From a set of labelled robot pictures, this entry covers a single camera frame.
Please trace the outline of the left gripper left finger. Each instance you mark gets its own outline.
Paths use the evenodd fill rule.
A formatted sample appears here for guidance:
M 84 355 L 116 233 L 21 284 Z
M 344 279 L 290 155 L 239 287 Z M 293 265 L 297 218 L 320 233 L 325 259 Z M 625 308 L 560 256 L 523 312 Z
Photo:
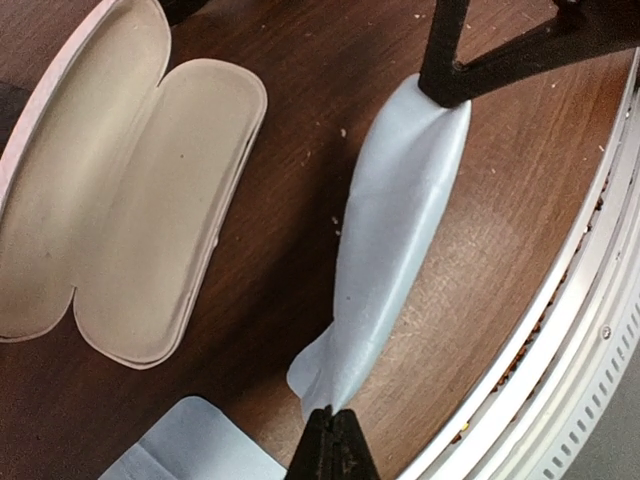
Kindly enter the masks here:
M 285 480 L 326 480 L 332 478 L 332 407 L 310 414 L 296 447 Z

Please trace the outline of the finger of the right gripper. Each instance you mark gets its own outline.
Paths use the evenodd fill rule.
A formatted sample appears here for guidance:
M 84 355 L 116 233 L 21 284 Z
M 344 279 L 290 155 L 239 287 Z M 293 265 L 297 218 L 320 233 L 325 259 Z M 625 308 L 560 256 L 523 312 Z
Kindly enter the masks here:
M 557 1 L 554 18 L 455 70 L 457 105 L 560 67 L 639 46 L 636 0 Z
M 456 54 L 469 3 L 469 0 L 436 2 L 419 73 L 419 89 L 445 108 L 453 108 L 464 101 L 458 83 L 460 66 Z

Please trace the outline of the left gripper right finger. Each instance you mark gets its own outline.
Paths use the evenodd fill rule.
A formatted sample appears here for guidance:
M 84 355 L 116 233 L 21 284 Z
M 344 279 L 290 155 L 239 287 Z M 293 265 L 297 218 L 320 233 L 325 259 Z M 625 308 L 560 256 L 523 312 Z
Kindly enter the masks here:
M 332 479 L 381 479 L 353 410 L 341 410 L 333 417 L 332 433 Z

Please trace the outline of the pink glasses case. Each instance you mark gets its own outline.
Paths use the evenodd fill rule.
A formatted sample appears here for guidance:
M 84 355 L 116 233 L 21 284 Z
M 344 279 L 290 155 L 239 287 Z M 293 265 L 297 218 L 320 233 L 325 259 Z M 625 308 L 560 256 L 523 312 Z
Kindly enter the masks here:
M 171 45 L 158 2 L 103 1 L 29 98 L 1 158 L 3 342 L 66 313 L 134 369 L 181 342 L 268 97 Z

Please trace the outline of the black glasses case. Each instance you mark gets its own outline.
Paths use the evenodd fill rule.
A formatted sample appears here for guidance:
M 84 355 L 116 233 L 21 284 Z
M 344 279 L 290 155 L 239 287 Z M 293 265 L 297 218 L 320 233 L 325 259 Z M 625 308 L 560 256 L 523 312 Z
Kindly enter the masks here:
M 15 85 L 0 82 L 0 150 L 4 151 L 31 92 Z

